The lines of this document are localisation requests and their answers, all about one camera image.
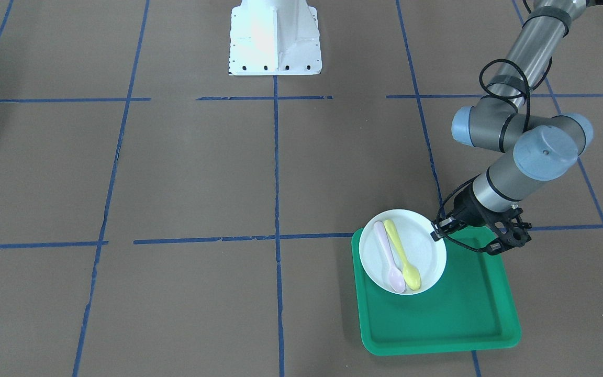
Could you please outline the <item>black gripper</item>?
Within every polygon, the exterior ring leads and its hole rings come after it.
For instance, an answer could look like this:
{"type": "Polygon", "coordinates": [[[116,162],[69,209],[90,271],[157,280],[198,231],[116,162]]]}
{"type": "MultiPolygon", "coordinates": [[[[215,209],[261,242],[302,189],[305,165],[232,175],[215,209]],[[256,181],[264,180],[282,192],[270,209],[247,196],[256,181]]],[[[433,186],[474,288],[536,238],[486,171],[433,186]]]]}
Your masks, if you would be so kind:
{"type": "Polygon", "coordinates": [[[473,185],[472,183],[464,183],[445,198],[445,202],[453,200],[453,208],[445,218],[439,217],[433,220],[431,236],[434,241],[447,238],[449,234],[460,231],[467,226],[486,226],[491,230],[498,229],[496,227],[498,215],[479,203],[473,185]]]}

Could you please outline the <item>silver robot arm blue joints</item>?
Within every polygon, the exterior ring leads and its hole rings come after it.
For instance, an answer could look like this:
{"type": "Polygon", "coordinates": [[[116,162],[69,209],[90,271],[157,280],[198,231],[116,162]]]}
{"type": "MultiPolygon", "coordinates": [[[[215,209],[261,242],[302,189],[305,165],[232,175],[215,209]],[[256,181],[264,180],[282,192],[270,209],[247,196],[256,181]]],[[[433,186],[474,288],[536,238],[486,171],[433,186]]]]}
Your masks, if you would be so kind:
{"type": "Polygon", "coordinates": [[[492,212],[505,212],[560,178],[589,147],[594,131],[580,114],[538,117],[529,96],[571,24],[588,7],[585,1],[536,1],[486,95],[458,110],[452,121],[455,141],[500,152],[474,181],[474,193],[492,212]]]}

